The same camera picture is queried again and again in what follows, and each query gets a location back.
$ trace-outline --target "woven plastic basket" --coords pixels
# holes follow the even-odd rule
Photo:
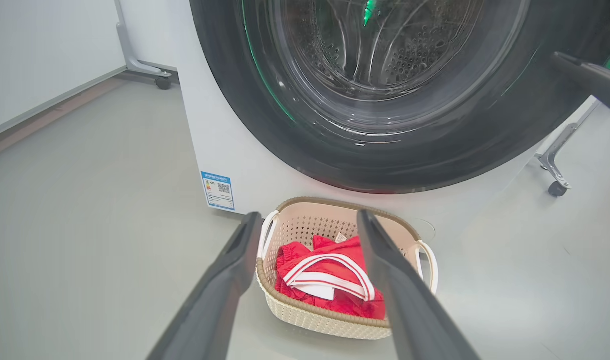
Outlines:
[[[284,296],[274,289],[276,255],[281,246],[300,242],[312,249],[314,235],[328,239],[334,239],[338,233],[347,239],[355,237],[358,235],[356,213],[361,209],[371,210],[376,215],[405,259],[421,277],[419,251],[424,250],[430,260],[430,289],[435,293],[438,266],[433,252],[403,219],[352,203],[312,197],[292,198],[267,216],[261,230],[256,260],[256,280],[265,293],[267,305],[278,319],[299,328],[342,338],[377,340],[391,335],[387,319],[368,319],[321,309]]]

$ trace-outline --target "front-load washing machine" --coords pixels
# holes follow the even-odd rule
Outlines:
[[[172,20],[209,207],[335,199],[434,241],[593,109],[552,53],[610,62],[610,0],[177,0]]]

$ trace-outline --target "clothing tag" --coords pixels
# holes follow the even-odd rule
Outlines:
[[[338,235],[336,235],[336,239],[334,240],[334,242],[337,244],[340,244],[345,240],[347,240],[347,238],[343,234],[338,233]]]

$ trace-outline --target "qr code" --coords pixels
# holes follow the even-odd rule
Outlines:
[[[218,192],[222,192],[223,194],[229,194],[229,185],[218,184]]]

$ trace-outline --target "red clothing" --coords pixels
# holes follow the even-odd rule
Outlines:
[[[293,242],[282,246],[276,259],[275,289],[292,299],[333,312],[369,319],[385,318],[385,303],[365,272],[359,238],[336,244],[315,235],[314,251]],[[334,287],[334,300],[300,291],[297,285]]]

